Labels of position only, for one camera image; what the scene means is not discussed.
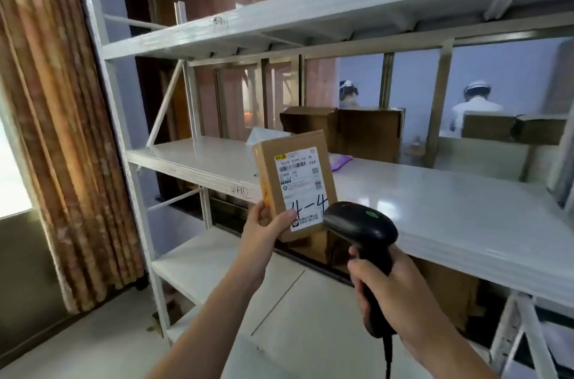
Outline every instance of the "person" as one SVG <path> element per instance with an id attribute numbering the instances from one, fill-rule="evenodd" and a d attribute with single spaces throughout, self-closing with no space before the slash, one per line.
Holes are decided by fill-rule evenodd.
<path id="1" fill-rule="evenodd" d="M 339 83 L 339 108 L 358 107 L 356 97 L 359 96 L 359 89 L 350 81 Z"/>
<path id="2" fill-rule="evenodd" d="M 465 102 L 452 107 L 454 115 L 450 129 L 460 136 L 464 124 L 464 115 L 467 111 L 502 111 L 500 104 L 488 100 L 492 87 L 485 81 L 476 81 L 464 89 Z"/>
<path id="3" fill-rule="evenodd" d="M 263 201 L 249 212 L 235 262 L 148 379 L 221 376 L 245 310 L 265 277 L 275 240 L 296 216 L 290 209 L 269 222 Z M 404 346 L 435 379 L 497 377 L 443 314 L 410 258 L 396 246 L 390 252 L 394 265 L 385 276 L 358 259 L 354 247 L 349 250 L 348 269 L 363 319 L 370 307 L 363 295 L 367 285 Z"/>

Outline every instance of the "black handheld scanner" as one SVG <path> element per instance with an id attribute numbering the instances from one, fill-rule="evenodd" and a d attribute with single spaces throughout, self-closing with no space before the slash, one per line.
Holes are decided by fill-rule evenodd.
<path id="1" fill-rule="evenodd" d="M 359 253 L 358 258 L 368 259 L 386 275 L 391 273 L 393 260 L 389 246 L 397 241 L 398 231 L 393 221 L 383 213 L 352 202 L 337 202 L 325 210 L 323 223 L 329 231 L 353 243 Z M 367 331 L 374 338 L 395 334 L 373 292 L 366 285 L 363 288 L 371 306 L 370 317 L 364 324 Z"/>

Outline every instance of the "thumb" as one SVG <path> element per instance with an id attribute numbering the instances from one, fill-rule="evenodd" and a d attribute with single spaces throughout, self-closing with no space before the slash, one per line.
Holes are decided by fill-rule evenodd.
<path id="1" fill-rule="evenodd" d="M 377 300 L 384 297 L 389 278 L 367 259 L 352 259 L 347 265 L 351 277 L 362 281 L 371 289 Z"/>
<path id="2" fill-rule="evenodd" d="M 288 227 L 291 226 L 291 223 L 297 218 L 297 211 L 294 209 L 289 209 L 287 211 L 283 211 L 281 214 L 277 215 L 271 223 L 267 226 L 268 232 L 278 237 L 280 233 L 285 231 Z"/>

